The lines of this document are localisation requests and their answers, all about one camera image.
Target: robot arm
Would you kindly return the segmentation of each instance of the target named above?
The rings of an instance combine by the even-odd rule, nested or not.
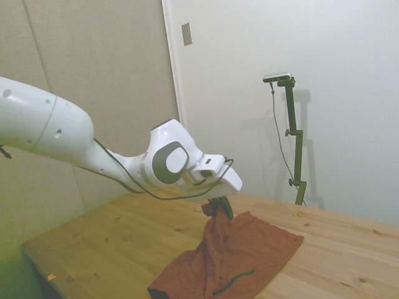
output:
[[[73,103],[0,77],[0,145],[58,159],[114,179],[131,192],[176,184],[189,200],[227,196],[242,181],[219,154],[204,154],[176,120],[151,130],[147,151],[124,157],[94,138],[89,115]]]

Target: black cable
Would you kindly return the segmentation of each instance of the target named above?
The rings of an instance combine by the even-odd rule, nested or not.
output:
[[[274,89],[273,89],[273,83],[272,83],[272,82],[269,82],[269,84],[270,84],[270,87],[272,88],[273,116],[274,116],[274,123],[276,124],[277,136],[279,137],[280,152],[281,152],[282,158],[283,158],[283,160],[284,160],[284,163],[285,163],[286,166],[287,166],[289,175],[291,176],[291,179],[294,180],[294,176],[292,175],[291,169],[290,169],[290,167],[288,166],[288,163],[287,163],[287,160],[286,160],[286,156],[284,155],[284,152],[283,152],[283,150],[282,150],[281,137],[280,137],[280,130],[279,130],[279,126],[278,126],[278,124],[277,124],[277,118],[276,118],[276,101],[275,101],[275,99],[274,99],[275,91],[274,91]]]
[[[4,145],[0,145],[0,153],[2,153],[6,158],[8,158],[8,159],[12,159],[12,156],[9,154],[9,153],[7,153],[5,150],[4,150],[4,148],[2,148]]]
[[[194,197],[199,197],[199,196],[202,196],[202,195],[204,195],[204,194],[210,192],[210,190],[212,190],[212,189],[217,185],[217,183],[220,182],[220,180],[221,180],[221,179],[223,178],[223,176],[227,173],[227,171],[229,170],[229,168],[231,167],[231,165],[234,163],[234,160],[233,160],[233,159],[226,159],[226,158],[225,158],[225,161],[224,161],[225,163],[227,163],[227,162],[231,162],[231,163],[228,165],[228,167],[226,168],[226,170],[224,171],[224,173],[221,175],[221,177],[220,177],[218,180],[216,180],[216,182],[214,182],[213,185],[212,185],[211,187],[209,187],[209,189],[206,190],[205,192],[202,192],[202,193],[199,193],[199,194],[196,194],[196,195],[190,195],[190,196],[180,196],[180,197],[163,198],[163,197],[156,196],[156,195],[154,195],[153,193],[151,193],[149,190],[145,189],[138,181],[135,180],[135,178],[128,172],[128,170],[124,167],[124,165],[123,165],[113,154],[111,154],[111,153],[109,152],[109,150],[107,150],[107,149],[104,147],[104,145],[101,144],[101,142],[99,142],[99,141],[98,141],[97,139],[95,139],[95,138],[94,138],[94,141],[97,142],[97,144],[98,144],[98,145],[99,145],[99,146],[100,146],[100,147],[101,147],[101,148],[102,148],[115,162],[117,162],[117,163],[119,164],[120,167],[122,167],[122,169],[126,172],[126,174],[129,176],[129,178],[130,178],[138,187],[140,187],[140,188],[143,189],[143,191],[136,191],[136,190],[132,189],[134,192],[139,193],[139,194],[148,193],[149,195],[153,196],[154,198],[160,199],[160,200],[162,200],[162,201],[171,201],[171,200],[175,200],[175,199],[194,198]]]

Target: white wall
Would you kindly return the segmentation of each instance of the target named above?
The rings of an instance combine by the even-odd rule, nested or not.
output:
[[[294,202],[266,74],[291,71],[308,206],[399,224],[396,1],[164,0],[180,119],[243,192]],[[184,46],[181,25],[194,43]],[[277,121],[284,134],[284,89]],[[294,137],[282,137],[294,164]]]

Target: wooden tabletop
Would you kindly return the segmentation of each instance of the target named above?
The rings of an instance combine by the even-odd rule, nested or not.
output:
[[[229,200],[235,214],[305,237],[255,298],[399,298],[398,226],[246,194]],[[147,286],[165,266],[201,242],[204,203],[127,194],[22,249],[64,298],[150,298]]]

